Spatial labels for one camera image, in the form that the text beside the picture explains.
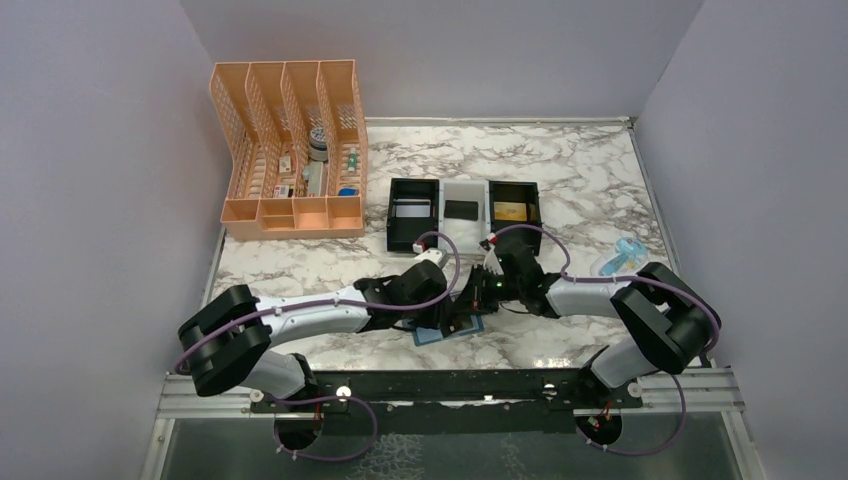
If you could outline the blue card holder wallet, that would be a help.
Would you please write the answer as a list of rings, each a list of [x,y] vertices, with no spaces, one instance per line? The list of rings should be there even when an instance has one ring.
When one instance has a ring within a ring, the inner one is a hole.
[[[416,327],[412,332],[412,339],[416,347],[423,347],[483,331],[484,324],[481,316],[459,315],[450,320],[444,328]]]

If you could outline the silver crest card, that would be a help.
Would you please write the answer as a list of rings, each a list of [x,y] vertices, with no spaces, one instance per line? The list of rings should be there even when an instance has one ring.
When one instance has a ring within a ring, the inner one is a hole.
[[[432,216],[432,204],[423,199],[398,199],[393,204],[394,218],[429,218]]]

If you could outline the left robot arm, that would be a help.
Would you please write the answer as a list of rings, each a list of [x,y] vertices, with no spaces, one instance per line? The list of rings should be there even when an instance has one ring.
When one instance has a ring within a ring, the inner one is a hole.
[[[304,355],[279,354],[274,347],[325,334],[390,330],[403,321],[439,326],[457,281],[440,263],[423,259],[400,275],[291,299],[258,297],[236,285],[179,327],[183,353],[173,370],[190,377],[200,397],[242,386],[302,410],[318,397],[318,382]]]

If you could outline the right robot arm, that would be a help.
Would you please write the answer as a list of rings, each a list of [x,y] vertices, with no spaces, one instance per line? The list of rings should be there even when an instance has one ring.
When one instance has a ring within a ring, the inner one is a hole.
[[[472,268],[453,311],[487,315],[508,301],[539,317],[595,316],[623,323],[627,338],[604,347],[579,370],[578,396],[592,407],[604,405],[637,377],[681,373],[715,346],[721,330],[715,310],[661,263],[618,277],[572,277],[545,271],[531,248],[515,238],[496,241],[485,263]]]

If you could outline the black card tray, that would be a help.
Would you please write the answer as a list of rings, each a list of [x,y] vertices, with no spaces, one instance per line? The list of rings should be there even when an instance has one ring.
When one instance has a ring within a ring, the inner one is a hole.
[[[386,220],[389,252],[408,253],[419,237],[439,230],[440,181],[393,178]]]
[[[490,231],[518,224],[543,226],[536,182],[489,181]]]

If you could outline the black card in middle tray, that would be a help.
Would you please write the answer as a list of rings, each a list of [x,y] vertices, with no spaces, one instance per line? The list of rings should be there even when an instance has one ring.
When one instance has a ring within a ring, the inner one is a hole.
[[[479,204],[476,201],[446,200],[443,213],[445,219],[477,222],[479,220]]]

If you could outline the white middle card tray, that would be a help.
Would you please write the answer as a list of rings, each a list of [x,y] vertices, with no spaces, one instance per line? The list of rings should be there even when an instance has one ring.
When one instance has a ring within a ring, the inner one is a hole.
[[[447,235],[461,255],[482,255],[479,243],[490,233],[489,182],[486,180],[440,180],[439,231]],[[445,219],[446,200],[476,201],[479,204],[477,222]]]

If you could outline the gold card in right tray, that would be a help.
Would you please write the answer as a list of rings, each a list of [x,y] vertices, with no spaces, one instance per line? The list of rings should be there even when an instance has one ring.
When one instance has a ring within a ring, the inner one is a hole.
[[[494,219],[498,221],[526,222],[528,220],[528,205],[519,202],[494,202]]]

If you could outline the black right card tray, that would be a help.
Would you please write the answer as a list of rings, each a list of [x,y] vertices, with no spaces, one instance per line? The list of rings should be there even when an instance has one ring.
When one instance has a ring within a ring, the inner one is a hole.
[[[490,231],[518,224],[543,226],[536,182],[489,181]]]

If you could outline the green white small bottle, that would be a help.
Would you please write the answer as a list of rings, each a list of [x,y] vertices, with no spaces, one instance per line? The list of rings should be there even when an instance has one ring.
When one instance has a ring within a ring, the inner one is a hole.
[[[355,173],[357,171],[358,165],[358,155],[355,149],[351,149],[349,151],[348,160],[347,160],[347,172]]]

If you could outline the light blue tape dispenser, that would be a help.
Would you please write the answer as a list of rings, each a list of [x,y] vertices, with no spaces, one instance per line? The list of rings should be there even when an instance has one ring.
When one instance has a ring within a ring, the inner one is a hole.
[[[648,261],[647,247],[635,237],[621,237],[590,266],[593,276],[617,277],[638,272]]]

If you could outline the round tin in organizer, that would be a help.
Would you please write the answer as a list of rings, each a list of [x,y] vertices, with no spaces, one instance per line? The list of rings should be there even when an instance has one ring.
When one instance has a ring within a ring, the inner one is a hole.
[[[313,127],[308,136],[309,158],[311,161],[327,162],[329,158],[327,138],[322,126]]]

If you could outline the white red labelled box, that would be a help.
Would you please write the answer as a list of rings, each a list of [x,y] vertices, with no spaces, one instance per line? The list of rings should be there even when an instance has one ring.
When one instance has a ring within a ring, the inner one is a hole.
[[[273,189],[273,198],[289,198],[292,195],[292,187],[287,184],[277,184]]]

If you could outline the orange plastic desk organizer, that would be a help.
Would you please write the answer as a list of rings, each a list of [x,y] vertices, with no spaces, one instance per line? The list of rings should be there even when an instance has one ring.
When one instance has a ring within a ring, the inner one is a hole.
[[[221,223],[237,241],[361,237],[368,132],[352,59],[221,62],[209,89],[232,158]],[[327,162],[311,161],[308,136],[326,133]],[[357,171],[347,172],[349,151]],[[289,198],[273,198],[277,184]],[[356,196],[338,196],[342,188]]]

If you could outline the aluminium frame rail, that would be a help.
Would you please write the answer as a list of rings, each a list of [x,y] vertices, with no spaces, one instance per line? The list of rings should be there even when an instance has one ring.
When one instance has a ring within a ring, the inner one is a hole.
[[[158,419],[296,418],[284,408],[257,407],[252,390],[237,387],[221,395],[199,397],[188,379],[166,378],[158,403]],[[729,368],[688,369],[674,381],[667,374],[637,380],[637,385],[613,401],[614,414],[742,413],[746,410],[738,382]]]

